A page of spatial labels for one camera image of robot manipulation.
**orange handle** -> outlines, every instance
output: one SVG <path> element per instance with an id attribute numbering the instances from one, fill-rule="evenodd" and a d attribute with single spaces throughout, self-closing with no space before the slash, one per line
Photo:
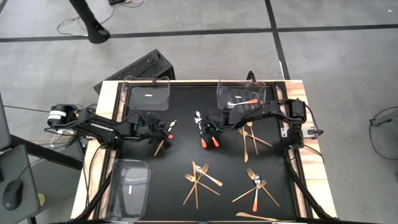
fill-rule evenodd
<path id="1" fill-rule="evenodd" d="M 207 144 L 206 144 L 205 140 L 203 140 L 203 139 L 201 139 L 201 146 L 202 146 L 203 148 L 206 148 L 206 147 L 207 147 Z"/>
<path id="2" fill-rule="evenodd" d="M 254 204 L 253 204 L 253 211 L 257 211 L 257 194 L 258 194 L 259 189 L 256 189 L 256 198 L 254 198 Z"/>
<path id="3" fill-rule="evenodd" d="M 258 102 L 259 102 L 259 100 L 254 99 L 254 100 L 249 100 L 249 101 L 247 101 L 246 103 L 258 103 Z"/>
<path id="4" fill-rule="evenodd" d="M 213 138 L 213 143 L 214 143 L 214 145 L 215 145 L 216 147 L 220 146 L 220 144 L 218 144 L 217 140 L 216 140 L 214 137 L 212 137 L 212 138 Z"/>

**silver fork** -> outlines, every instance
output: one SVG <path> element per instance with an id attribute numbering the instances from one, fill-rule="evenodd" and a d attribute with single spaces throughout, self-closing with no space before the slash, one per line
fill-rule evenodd
<path id="1" fill-rule="evenodd" d="M 216 183 L 216 184 L 219 185 L 220 187 L 223 185 L 223 183 L 222 183 L 221 181 L 216 180 L 216 179 L 210 177 L 209 175 L 207 175 L 205 172 L 203 172 L 200 166 L 196 166 L 196 170 L 197 170 L 198 173 L 207 176 L 210 180 L 212 180 L 214 183 Z"/>

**tripod leg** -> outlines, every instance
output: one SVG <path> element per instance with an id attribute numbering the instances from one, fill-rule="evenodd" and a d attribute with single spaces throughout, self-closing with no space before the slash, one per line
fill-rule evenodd
<path id="1" fill-rule="evenodd" d="M 97 21 L 86 0 L 69 0 L 82 21 L 85 23 L 88 40 L 93 44 L 101 44 L 111 36 L 109 32 Z"/>

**white label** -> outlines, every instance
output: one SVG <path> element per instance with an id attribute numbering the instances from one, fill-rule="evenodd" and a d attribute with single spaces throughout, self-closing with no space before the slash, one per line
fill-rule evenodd
<path id="1" fill-rule="evenodd" d="M 113 129 L 111 129 L 111 128 L 107 128 L 107 127 L 104 127 L 104 126 L 101 126 L 101 125 L 98 125 L 98 124 L 91 123 L 90 125 L 94 126 L 94 127 L 97 127 L 97 128 L 101 128 L 101 129 L 107 130 L 107 131 L 113 131 Z"/>
<path id="2" fill-rule="evenodd" d="M 61 119 L 60 115 L 50 115 L 49 119 Z"/>
<path id="3" fill-rule="evenodd" d="M 60 116 L 66 116 L 67 114 L 62 111 L 50 111 L 50 115 L 60 115 Z"/>

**concrete floor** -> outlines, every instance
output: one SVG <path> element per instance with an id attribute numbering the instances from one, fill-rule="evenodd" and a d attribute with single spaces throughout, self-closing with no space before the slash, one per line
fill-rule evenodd
<path id="1" fill-rule="evenodd" d="M 112 12 L 106 0 L 88 2 L 99 21 Z M 398 23 L 396 1 L 271 3 L 278 27 Z M 0 13 L 0 38 L 57 36 L 57 25 L 73 17 L 76 12 L 68 1 L 8 0 Z M 135 9 L 116 6 L 104 26 L 112 34 L 123 34 L 271 25 L 263 0 L 147 0 Z M 76 22 L 63 26 L 62 31 L 85 33 Z M 290 77 L 304 80 L 310 106 L 325 130 L 320 147 L 338 216 L 396 223 L 398 163 L 380 158 L 372 150 L 368 119 L 383 108 L 398 105 L 398 29 L 279 35 Z M 93 85 L 153 49 L 169 59 L 178 79 L 244 78 L 248 70 L 261 79 L 282 78 L 271 33 L 109 39 L 101 45 L 87 40 L 0 43 L 3 101 L 42 110 L 57 103 L 96 103 Z M 42 131 L 47 114 L 12 109 L 6 113 L 12 134 L 26 139 L 51 137 Z M 398 157 L 393 126 L 373 133 L 383 154 Z M 46 181 L 40 178 L 40 170 L 55 166 L 49 162 L 34 166 L 37 182 Z M 53 174 L 64 176 L 69 184 L 62 184 L 59 204 L 39 214 L 38 223 L 64 221 L 72 210 L 79 173 L 61 167 Z M 56 193 L 46 184 L 37 185 L 43 193 Z"/>

